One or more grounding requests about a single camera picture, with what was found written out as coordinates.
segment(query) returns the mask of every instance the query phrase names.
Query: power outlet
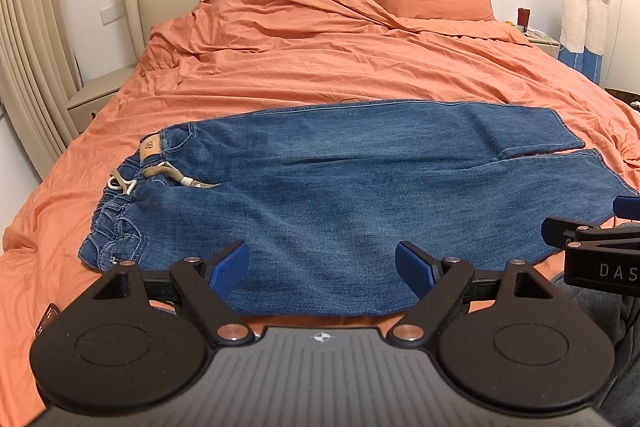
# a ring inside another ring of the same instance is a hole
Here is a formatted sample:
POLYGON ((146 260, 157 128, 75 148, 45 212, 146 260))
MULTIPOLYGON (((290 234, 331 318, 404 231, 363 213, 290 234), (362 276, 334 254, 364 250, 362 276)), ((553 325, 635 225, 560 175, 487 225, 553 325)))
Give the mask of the power outlet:
POLYGON ((100 18, 102 19, 102 26, 111 24, 124 15, 124 4, 121 2, 109 6, 100 12, 100 18))

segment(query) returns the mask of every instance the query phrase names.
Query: drawstring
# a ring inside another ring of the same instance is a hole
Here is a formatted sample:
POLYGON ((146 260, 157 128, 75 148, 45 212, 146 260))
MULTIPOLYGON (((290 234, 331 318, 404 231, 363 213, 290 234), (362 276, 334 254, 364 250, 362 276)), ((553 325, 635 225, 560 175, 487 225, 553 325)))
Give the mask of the drawstring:
POLYGON ((137 183, 138 180, 124 179, 117 169, 113 169, 113 171, 111 171, 111 177, 107 182, 107 186, 113 190, 122 190, 125 194, 130 195, 137 183))
POLYGON ((178 182, 180 185, 184 187, 200 187, 200 188, 211 188, 217 187, 220 185, 219 183, 215 185, 211 185, 208 183, 203 183, 194 180, 188 176, 182 174, 178 169, 176 169, 169 162, 160 162, 158 165, 154 165, 153 167, 147 167, 146 169, 142 169, 142 174, 145 178, 150 178, 151 176, 156 176, 158 174, 164 174, 168 178, 178 182))
MULTIPOLYGON (((142 169, 142 174, 145 178, 150 178, 151 176, 156 176, 158 174, 164 174, 164 176, 177 181, 184 187, 211 188, 220 185, 219 183, 211 185, 208 183, 196 181, 193 178, 182 174, 169 162, 160 162, 158 165, 155 165, 153 167, 142 169)), ((111 177, 107 182, 107 186, 109 188, 112 188, 113 190, 122 190, 125 194, 130 195, 137 183, 137 180, 124 179, 117 169, 113 169, 113 171, 111 172, 111 177)))

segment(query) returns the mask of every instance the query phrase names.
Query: gray fabric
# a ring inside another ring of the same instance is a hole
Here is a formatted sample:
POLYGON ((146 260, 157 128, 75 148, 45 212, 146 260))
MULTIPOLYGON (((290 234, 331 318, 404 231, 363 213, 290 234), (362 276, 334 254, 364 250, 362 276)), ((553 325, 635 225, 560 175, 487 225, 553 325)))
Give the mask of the gray fabric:
POLYGON ((596 397, 600 412, 618 427, 640 427, 640 299, 569 286, 553 279, 609 337, 616 351, 610 379, 596 397))

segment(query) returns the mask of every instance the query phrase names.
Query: metal screw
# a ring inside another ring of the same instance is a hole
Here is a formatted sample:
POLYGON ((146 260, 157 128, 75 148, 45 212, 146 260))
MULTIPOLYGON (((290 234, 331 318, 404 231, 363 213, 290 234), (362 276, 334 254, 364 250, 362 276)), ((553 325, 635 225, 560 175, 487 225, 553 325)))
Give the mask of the metal screw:
POLYGON ((424 336, 424 330, 415 324, 400 324, 394 328, 394 336, 401 341, 418 341, 424 336))
POLYGON ((218 336, 226 341, 241 341, 249 334, 249 328, 242 324, 225 324, 218 328, 218 336))

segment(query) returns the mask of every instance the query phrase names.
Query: blue denim jeans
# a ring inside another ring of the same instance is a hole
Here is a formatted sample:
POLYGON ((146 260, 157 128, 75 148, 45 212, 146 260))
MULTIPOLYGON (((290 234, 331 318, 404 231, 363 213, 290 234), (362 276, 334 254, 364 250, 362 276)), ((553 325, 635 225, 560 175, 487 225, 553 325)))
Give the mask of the blue denim jeans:
POLYGON ((244 239, 250 265, 226 299, 243 314, 383 315, 415 296, 394 250, 412 241, 479 268, 552 250, 550 214, 603 221, 634 194, 545 108, 383 101, 267 110, 172 126, 158 153, 118 168, 82 244, 85 263, 162 269, 244 239), (142 169, 162 161, 215 185, 142 169))

